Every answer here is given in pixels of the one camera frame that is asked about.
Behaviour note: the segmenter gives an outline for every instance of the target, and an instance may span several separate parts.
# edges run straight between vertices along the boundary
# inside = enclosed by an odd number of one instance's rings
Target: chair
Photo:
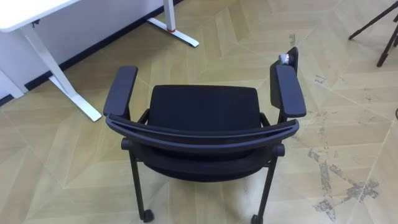
[[[141,220],[150,222],[154,214],[144,210],[137,162],[196,182],[239,179],[268,167],[259,211],[251,220],[262,223],[277,158],[285,154],[282,140],[299,129],[296,119],[287,119],[306,114],[298,57],[293,48],[271,65],[271,103],[280,109],[275,125],[260,113],[256,89],[205,85],[155,86],[149,109],[133,122],[129,100],[137,68],[119,69],[104,115],[108,126],[125,136],[121,148],[129,151]]]

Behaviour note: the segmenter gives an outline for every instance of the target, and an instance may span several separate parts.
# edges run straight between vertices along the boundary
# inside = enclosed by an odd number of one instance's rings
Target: white desk
[[[97,121],[100,119],[101,114],[72,87],[65,74],[51,56],[51,53],[36,34],[34,26],[32,25],[32,23],[38,19],[78,1],[82,0],[0,0],[0,31],[11,32],[20,29],[39,57],[43,60],[44,64],[46,64],[52,72],[53,75],[50,77],[51,82],[90,117],[91,120]],[[173,1],[163,0],[163,2],[167,23],[164,24],[154,18],[150,18],[148,22],[168,31],[170,34],[185,41],[191,46],[197,47],[199,42],[175,30]]]

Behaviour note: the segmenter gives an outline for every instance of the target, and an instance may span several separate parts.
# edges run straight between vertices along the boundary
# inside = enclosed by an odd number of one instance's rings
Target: black tripod
[[[383,18],[385,15],[393,11],[394,9],[398,8],[398,1],[396,1],[392,6],[390,6],[388,9],[386,9],[384,12],[382,12],[380,15],[376,16],[372,21],[370,21],[368,24],[366,24],[364,27],[362,27],[360,30],[357,30],[353,35],[351,35],[348,39],[352,40],[354,37],[356,37],[358,34],[362,33],[366,28],[369,26],[373,25],[375,22]],[[398,22],[398,15],[394,19],[394,22]],[[391,36],[390,41],[388,42],[386,48],[384,49],[383,53],[381,54],[381,57],[379,59],[379,62],[377,63],[378,67],[381,67],[386,60],[388,56],[388,51],[390,50],[391,46],[394,44],[394,47],[397,47],[398,45],[398,25],[397,28],[395,29],[394,33]]]

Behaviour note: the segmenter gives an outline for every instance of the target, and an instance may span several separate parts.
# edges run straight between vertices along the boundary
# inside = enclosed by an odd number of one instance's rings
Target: armrest
[[[130,119],[129,102],[138,68],[135,66],[121,67],[116,75],[104,106],[104,115],[113,114]]]
[[[286,118],[305,116],[307,109],[295,68],[276,62],[270,70],[271,104]]]

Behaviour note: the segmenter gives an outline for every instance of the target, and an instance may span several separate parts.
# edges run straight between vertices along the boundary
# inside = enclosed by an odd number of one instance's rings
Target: herringbone wooden floor
[[[285,142],[264,223],[398,222],[398,51],[382,68],[391,14],[347,41],[393,0],[184,0],[178,28],[197,49],[143,25],[67,70],[99,110],[121,65],[137,65],[136,120],[158,84],[251,86],[275,123],[269,65],[298,46],[308,115]],[[140,223],[121,136],[92,123],[47,82],[0,108],[0,223]],[[266,170],[196,184],[139,166],[153,223],[249,223]]]

